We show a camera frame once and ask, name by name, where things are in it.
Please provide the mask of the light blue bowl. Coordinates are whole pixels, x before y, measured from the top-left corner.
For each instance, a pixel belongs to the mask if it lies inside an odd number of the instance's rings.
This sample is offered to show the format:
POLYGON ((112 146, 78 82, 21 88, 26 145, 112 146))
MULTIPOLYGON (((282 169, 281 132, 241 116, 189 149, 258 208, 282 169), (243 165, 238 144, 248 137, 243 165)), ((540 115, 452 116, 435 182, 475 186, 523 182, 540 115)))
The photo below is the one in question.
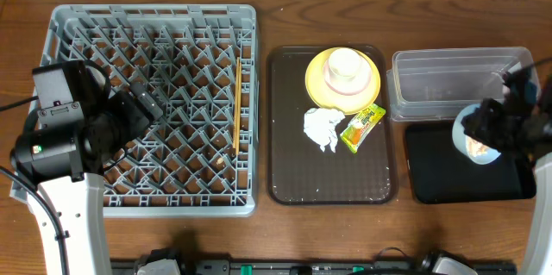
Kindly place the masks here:
POLYGON ((495 161, 501 153, 467 136, 461 124, 463 118, 473 114, 479 106, 478 103, 469 105, 457 115, 452 128, 452 141, 455 148, 475 164, 487 165, 495 161))

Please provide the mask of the white tissue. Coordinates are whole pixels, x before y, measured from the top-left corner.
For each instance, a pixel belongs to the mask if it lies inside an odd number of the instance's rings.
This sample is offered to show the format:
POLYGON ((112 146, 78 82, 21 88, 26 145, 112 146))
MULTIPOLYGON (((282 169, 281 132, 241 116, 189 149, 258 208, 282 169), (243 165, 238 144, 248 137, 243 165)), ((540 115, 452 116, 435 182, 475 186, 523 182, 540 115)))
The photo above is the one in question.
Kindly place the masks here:
POLYGON ((337 145, 336 126, 345 119, 338 109, 311 108, 304 113, 304 133, 322 152, 326 147, 334 153, 337 145))

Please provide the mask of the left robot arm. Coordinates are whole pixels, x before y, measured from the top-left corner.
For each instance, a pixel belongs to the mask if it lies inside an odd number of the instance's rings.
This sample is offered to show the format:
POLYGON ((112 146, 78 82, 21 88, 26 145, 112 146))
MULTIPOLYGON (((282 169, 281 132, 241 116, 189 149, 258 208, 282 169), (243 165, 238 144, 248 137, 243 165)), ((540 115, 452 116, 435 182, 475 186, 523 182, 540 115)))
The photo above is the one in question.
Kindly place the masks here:
POLYGON ((41 99, 18 137, 12 174, 28 195, 49 274, 110 274, 104 228, 104 174, 116 153, 163 115, 143 84, 105 102, 41 99))

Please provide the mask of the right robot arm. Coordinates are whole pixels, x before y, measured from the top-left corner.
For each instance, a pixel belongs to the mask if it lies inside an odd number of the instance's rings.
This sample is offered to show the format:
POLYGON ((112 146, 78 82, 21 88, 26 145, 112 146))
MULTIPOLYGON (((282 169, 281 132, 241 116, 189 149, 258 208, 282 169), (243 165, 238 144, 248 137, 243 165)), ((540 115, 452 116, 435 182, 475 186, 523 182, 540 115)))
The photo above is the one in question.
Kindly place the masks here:
POLYGON ((472 104, 455 119, 461 135, 532 165, 536 195, 530 234, 519 274, 551 273, 551 114, 514 114, 492 99, 472 104))

